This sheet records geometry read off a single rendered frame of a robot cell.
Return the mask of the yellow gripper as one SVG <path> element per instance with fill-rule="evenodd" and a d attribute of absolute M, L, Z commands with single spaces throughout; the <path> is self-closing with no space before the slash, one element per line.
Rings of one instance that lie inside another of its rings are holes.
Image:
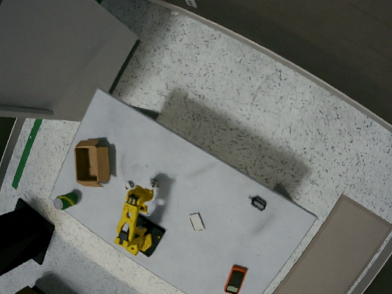
<path fill-rule="evenodd" d="M 135 190 L 139 190 L 139 191 L 141 191 L 144 195 L 145 195 L 145 200 L 144 200 L 144 202 L 142 203 L 142 204 L 140 204 L 141 205 L 141 208 L 140 208 L 140 212 L 143 212 L 143 213 L 146 213 L 147 214 L 147 205 L 145 205 L 145 202 L 146 201 L 151 201 L 152 199 L 153 199 L 153 196 L 154 196 L 154 190 L 152 189 L 151 191 L 153 191 L 153 192 L 150 192 L 149 191 L 149 189 L 147 189 L 147 188 L 142 188 L 142 186 L 138 186 L 138 185 L 136 185 L 136 188 L 135 188 Z"/>

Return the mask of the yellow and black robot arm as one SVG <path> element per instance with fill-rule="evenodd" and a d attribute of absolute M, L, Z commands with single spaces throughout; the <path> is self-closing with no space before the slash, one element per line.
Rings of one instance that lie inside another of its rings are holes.
<path fill-rule="evenodd" d="M 127 248 L 133 254 L 136 254 L 139 250 L 145 252 L 147 248 L 152 246 L 152 234 L 149 233 L 144 236 L 147 229 L 141 226 L 136 227 L 140 204 L 144 202 L 145 195 L 139 190 L 131 189 L 128 191 L 125 199 L 127 202 L 124 202 L 122 217 L 117 226 L 119 236 L 115 238 L 114 243 Z M 131 217 L 129 213 L 132 213 Z M 123 226 L 126 223 L 129 224 L 130 233 L 123 230 Z"/>

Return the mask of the green drink can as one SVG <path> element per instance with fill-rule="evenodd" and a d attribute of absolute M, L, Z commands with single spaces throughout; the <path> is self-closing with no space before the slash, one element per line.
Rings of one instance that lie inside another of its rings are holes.
<path fill-rule="evenodd" d="M 67 208 L 75 206 L 77 202 L 78 202 L 78 198 L 76 194 L 70 192 L 67 194 L 57 196 L 53 201 L 53 205 L 57 210 L 65 210 Z"/>

